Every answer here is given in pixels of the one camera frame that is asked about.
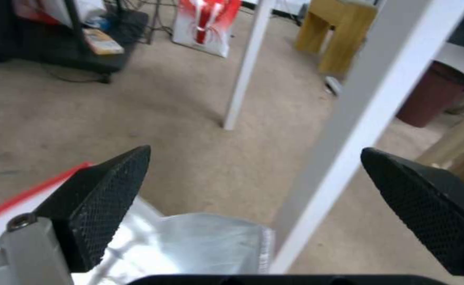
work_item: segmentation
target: white table leg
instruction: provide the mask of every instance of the white table leg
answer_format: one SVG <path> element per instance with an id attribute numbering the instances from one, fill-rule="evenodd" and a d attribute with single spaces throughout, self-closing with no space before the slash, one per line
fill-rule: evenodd
<path id="1" fill-rule="evenodd" d="M 241 105 L 243 104 L 244 93 L 250 82 L 251 73 L 253 67 L 255 67 L 263 35 L 270 19 L 270 11 L 275 3 L 276 0 L 260 0 L 255 8 L 255 18 L 250 32 L 250 39 L 244 51 L 241 69 L 237 75 L 236 86 L 234 86 L 234 92 L 228 103 L 227 114 L 223 124 L 225 130 L 233 130 L 236 124 L 237 117 L 241 111 Z"/>
<path id="2" fill-rule="evenodd" d="M 270 272 L 285 273 L 464 14 L 464 0 L 390 0 L 274 223 Z"/>

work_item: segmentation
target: electrical wire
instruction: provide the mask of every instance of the electrical wire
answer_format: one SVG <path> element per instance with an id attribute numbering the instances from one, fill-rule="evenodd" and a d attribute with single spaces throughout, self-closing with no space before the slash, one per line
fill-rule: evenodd
<path id="1" fill-rule="evenodd" d="M 54 77 L 58 80 L 68 82 L 68 83 L 93 83 L 93 82 L 100 82 L 102 80 L 102 77 L 100 76 L 99 78 L 96 79 L 84 79 L 84 80 L 74 80 L 74 79 L 69 79 L 69 78 L 64 78 L 63 76 L 60 76 L 58 74 L 55 74 L 54 72 L 50 71 L 47 69 L 47 67 L 44 65 L 44 63 L 40 62 L 40 67 L 51 77 Z"/>

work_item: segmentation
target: white plastic bag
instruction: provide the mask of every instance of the white plastic bag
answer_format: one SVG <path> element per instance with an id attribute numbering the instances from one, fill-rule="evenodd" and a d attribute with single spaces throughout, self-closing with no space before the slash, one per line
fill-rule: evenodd
<path id="1" fill-rule="evenodd" d="M 227 57 L 230 28 L 240 5 L 240 0 L 180 0 L 172 40 Z"/>

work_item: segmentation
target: maroon bin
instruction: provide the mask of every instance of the maroon bin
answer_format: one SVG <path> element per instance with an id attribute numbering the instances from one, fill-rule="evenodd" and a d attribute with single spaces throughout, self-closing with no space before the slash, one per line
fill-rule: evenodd
<path id="1" fill-rule="evenodd" d="M 462 96 L 464 73 L 433 61 L 396 117 L 409 125 L 422 128 Z"/>

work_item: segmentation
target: bolt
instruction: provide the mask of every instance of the bolt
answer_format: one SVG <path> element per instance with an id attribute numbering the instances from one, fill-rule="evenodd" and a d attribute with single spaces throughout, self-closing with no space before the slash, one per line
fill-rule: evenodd
<path id="1" fill-rule="evenodd" d="M 29 226 L 33 223 L 37 222 L 37 217 L 33 213 L 24 213 L 15 216 L 7 223 L 7 231 L 13 232 L 18 229 L 22 229 L 26 226 Z"/>

